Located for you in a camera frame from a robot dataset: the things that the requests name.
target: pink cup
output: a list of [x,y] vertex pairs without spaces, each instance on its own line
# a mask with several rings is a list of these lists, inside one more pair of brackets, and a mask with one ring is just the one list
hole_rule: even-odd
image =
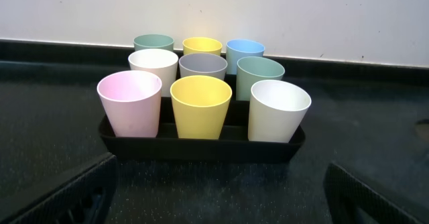
[[97,92],[117,137],[156,137],[161,87],[158,76],[140,70],[111,74],[99,82]]

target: countertop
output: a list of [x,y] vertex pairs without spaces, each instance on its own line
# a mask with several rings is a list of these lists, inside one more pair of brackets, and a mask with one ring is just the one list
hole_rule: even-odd
[[[0,64],[0,198],[107,151],[96,85],[119,70]],[[312,97],[289,164],[122,162],[106,223],[331,223],[322,180],[333,160],[429,208],[429,143],[415,130],[429,86],[284,80]]]

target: green cup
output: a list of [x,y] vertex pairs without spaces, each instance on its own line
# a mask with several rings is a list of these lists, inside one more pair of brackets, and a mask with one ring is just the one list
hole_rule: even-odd
[[248,56],[237,62],[236,100],[249,101],[253,84],[260,80],[281,80],[284,67],[273,60]]
[[174,40],[170,36],[147,34],[134,39],[134,50],[163,49],[173,51]]

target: blue cup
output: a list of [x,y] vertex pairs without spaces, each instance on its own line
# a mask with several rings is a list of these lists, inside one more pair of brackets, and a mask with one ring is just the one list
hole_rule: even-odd
[[265,46],[253,40],[230,40],[227,43],[227,74],[237,74],[237,61],[246,56],[263,56]]

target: cup rim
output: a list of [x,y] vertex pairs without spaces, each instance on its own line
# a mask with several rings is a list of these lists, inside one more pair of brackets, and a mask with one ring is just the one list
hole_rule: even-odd
[[195,50],[195,51],[198,51],[198,52],[206,52],[206,51],[204,51],[204,50],[199,50],[199,49],[196,49],[196,48],[188,47],[188,46],[185,44],[185,41],[186,41],[186,40],[195,40],[195,39],[211,40],[211,41],[215,41],[215,42],[217,42],[217,43],[219,43],[219,44],[221,45],[221,47],[216,48],[216,49],[214,49],[214,50],[210,50],[209,52],[214,52],[214,51],[217,51],[217,50],[222,50],[223,45],[222,45],[222,43],[221,43],[220,41],[215,40],[215,39],[213,39],[213,38],[208,38],[208,37],[191,37],[191,38],[186,38],[186,39],[184,39],[184,40],[183,40],[183,42],[182,42],[183,47],[187,47],[187,48],[188,48],[188,49],[190,49],[190,50]]
[[[229,89],[229,96],[227,97],[227,99],[226,99],[225,101],[223,101],[223,102],[221,102],[221,103],[214,104],[214,105],[209,105],[209,106],[198,106],[198,105],[193,105],[193,104],[185,103],[185,102],[183,102],[183,101],[179,100],[176,96],[174,96],[174,94],[173,94],[173,92],[172,92],[173,86],[174,86],[177,82],[179,82],[179,81],[181,81],[181,80],[184,80],[184,79],[187,79],[187,78],[191,78],[191,77],[193,77],[193,78],[207,78],[207,77],[209,77],[209,78],[213,78],[213,79],[215,79],[215,80],[217,80],[217,81],[221,82],[221,84],[225,84],[225,85],[227,85],[227,86],[228,86],[228,89]],[[207,107],[216,107],[216,106],[222,105],[222,104],[226,103],[227,101],[231,100],[231,97],[233,96],[233,90],[231,89],[231,87],[230,87],[226,82],[224,82],[223,80],[218,79],[218,78],[216,78],[216,77],[213,77],[213,76],[203,76],[203,75],[194,75],[194,76],[185,76],[185,77],[183,77],[183,78],[180,78],[180,79],[176,80],[176,81],[172,84],[172,86],[170,87],[170,94],[171,94],[172,98],[174,98],[177,102],[179,102],[179,103],[181,103],[181,104],[183,104],[183,105],[186,105],[186,106],[189,106],[189,107],[207,108]]]
[[[167,65],[167,66],[162,66],[162,67],[149,67],[149,66],[140,66],[140,65],[138,65],[138,64],[136,64],[136,63],[134,63],[134,62],[132,62],[131,61],[131,57],[132,56],[134,56],[134,55],[138,55],[138,54],[145,54],[146,52],[153,52],[153,51],[163,51],[163,52],[165,52],[165,53],[167,53],[167,54],[174,54],[175,55],[175,62],[173,62],[173,63],[171,63],[171,64],[169,64],[169,65]],[[132,64],[133,66],[136,66],[136,67],[138,67],[138,68],[146,68],[146,69],[162,69],[162,68],[167,68],[167,67],[170,67],[170,66],[173,66],[173,65],[175,65],[175,63],[177,63],[179,61],[179,56],[176,54],[176,53],[174,53],[174,52],[171,52],[171,51],[169,51],[169,50],[165,50],[165,49],[156,49],[156,48],[152,48],[152,49],[142,49],[142,50],[138,50],[138,51],[134,51],[133,53],[131,53],[129,56],[128,56],[128,62],[130,63],[130,64]]]
[[[117,99],[112,99],[110,97],[104,96],[104,94],[102,94],[100,92],[100,85],[101,85],[101,83],[103,81],[107,80],[109,77],[111,77],[113,75],[116,75],[116,74],[129,74],[129,73],[131,73],[131,74],[148,74],[148,75],[154,76],[156,79],[159,80],[160,87],[156,91],[154,91],[153,94],[151,94],[151,95],[149,95],[147,97],[141,98],[141,99],[136,99],[136,100],[117,100]],[[105,76],[103,79],[101,79],[100,82],[97,85],[97,93],[99,94],[100,97],[102,97],[102,98],[104,98],[106,100],[112,101],[112,102],[116,102],[116,103],[134,103],[134,102],[142,101],[142,100],[145,100],[145,99],[153,97],[154,95],[156,95],[158,92],[161,91],[161,88],[162,88],[162,80],[161,80],[161,78],[159,76],[155,75],[154,73],[146,72],[144,70],[123,70],[123,71],[116,72],[116,73],[110,74],[108,76]]]
[[[297,110],[287,110],[287,109],[278,109],[276,107],[272,107],[271,105],[266,104],[265,102],[261,101],[261,99],[259,99],[259,98],[257,98],[255,96],[255,93],[253,92],[253,87],[255,87],[255,85],[261,84],[261,82],[267,82],[267,81],[269,81],[269,82],[281,82],[283,85],[290,85],[290,86],[292,86],[292,87],[300,90],[302,93],[304,93],[304,95],[306,95],[308,97],[308,99],[310,99],[308,105],[305,106],[305,107],[303,107],[303,108],[301,108],[301,109],[297,109]],[[304,89],[300,88],[297,85],[294,85],[292,83],[288,83],[288,82],[283,81],[283,80],[260,80],[260,81],[256,82],[255,84],[253,84],[253,86],[250,89],[250,92],[252,94],[252,97],[254,97],[256,101],[260,102],[261,104],[263,104],[263,105],[265,105],[265,106],[267,106],[269,108],[272,108],[272,109],[275,109],[275,110],[278,110],[278,111],[299,112],[299,111],[303,111],[303,110],[308,109],[311,106],[311,103],[312,103],[311,96]]]
[[[223,60],[223,62],[225,63],[225,67],[224,67],[224,68],[222,68],[222,69],[220,69],[220,70],[213,70],[213,71],[206,71],[206,72],[201,72],[201,71],[191,70],[191,69],[189,69],[189,68],[186,68],[186,67],[182,64],[181,60],[182,60],[183,58],[185,58],[185,57],[189,57],[189,56],[191,56],[191,55],[195,55],[195,54],[203,54],[203,55],[207,55],[208,57],[212,57],[212,56],[219,57],[219,58],[220,58],[220,59],[222,59],[222,60]],[[191,72],[195,72],[195,73],[216,73],[216,72],[221,72],[221,71],[225,70],[225,69],[228,67],[228,62],[227,62],[227,60],[225,60],[223,57],[220,57],[220,56],[215,55],[215,54],[209,54],[209,53],[192,53],[192,54],[187,54],[187,55],[184,55],[184,56],[180,57],[180,59],[179,59],[179,66],[181,66],[181,67],[183,67],[184,69],[189,70],[189,71],[191,71]]]
[[[170,42],[169,44],[165,44],[165,45],[162,45],[162,46],[146,46],[146,45],[144,45],[144,44],[138,44],[138,43],[135,41],[136,39],[138,39],[138,38],[140,38],[140,37],[145,37],[145,36],[163,36],[163,37],[167,37],[167,38],[169,38],[169,39],[171,40],[171,42]],[[169,45],[171,45],[171,44],[174,44],[174,39],[173,39],[172,37],[170,37],[170,36],[163,35],[163,34],[144,34],[144,35],[140,35],[140,36],[137,36],[136,38],[134,38],[134,44],[136,44],[136,45],[138,45],[138,46],[148,47],[148,48],[166,47],[166,46],[169,46]]]
[[[252,73],[252,72],[249,72],[249,71],[247,71],[247,70],[245,70],[245,69],[241,68],[241,66],[240,66],[240,61],[242,61],[242,59],[245,59],[245,58],[262,58],[262,59],[264,59],[264,60],[268,60],[269,62],[274,62],[274,63],[276,63],[276,64],[278,64],[278,65],[280,65],[280,66],[282,67],[283,72],[282,72],[281,74],[279,74],[279,75],[276,75],[276,76],[261,76],[261,75],[258,75],[258,74],[254,74],[254,73]],[[253,75],[253,76],[262,77],[262,78],[277,78],[277,77],[279,77],[279,76],[283,76],[283,75],[284,75],[284,73],[286,72],[285,68],[284,68],[284,67],[283,67],[279,62],[276,62],[275,60],[271,60],[271,59],[268,59],[268,58],[260,57],[260,56],[246,56],[246,57],[240,58],[240,59],[237,61],[237,67],[238,67],[238,68],[240,68],[243,72],[246,72],[247,74],[250,74],[250,75]]]
[[[229,46],[229,43],[230,43],[230,42],[233,42],[233,41],[246,41],[246,42],[256,43],[256,44],[259,44],[260,46],[262,46],[263,50],[260,50],[260,51],[254,51],[254,52],[251,52],[251,51],[242,51],[242,50],[237,50],[237,49],[235,49],[235,48],[233,48],[233,47],[230,47],[230,46]],[[234,39],[234,40],[230,40],[230,41],[228,41],[228,42],[227,42],[227,47],[228,47],[228,48],[230,48],[230,49],[232,49],[232,50],[235,50],[236,52],[240,52],[240,53],[252,53],[252,54],[258,54],[258,53],[261,53],[261,52],[264,52],[264,51],[265,51],[265,46],[264,46],[263,44],[261,44],[261,43],[259,43],[259,42],[256,42],[256,41],[254,41],[254,40],[247,40],[247,39]]]

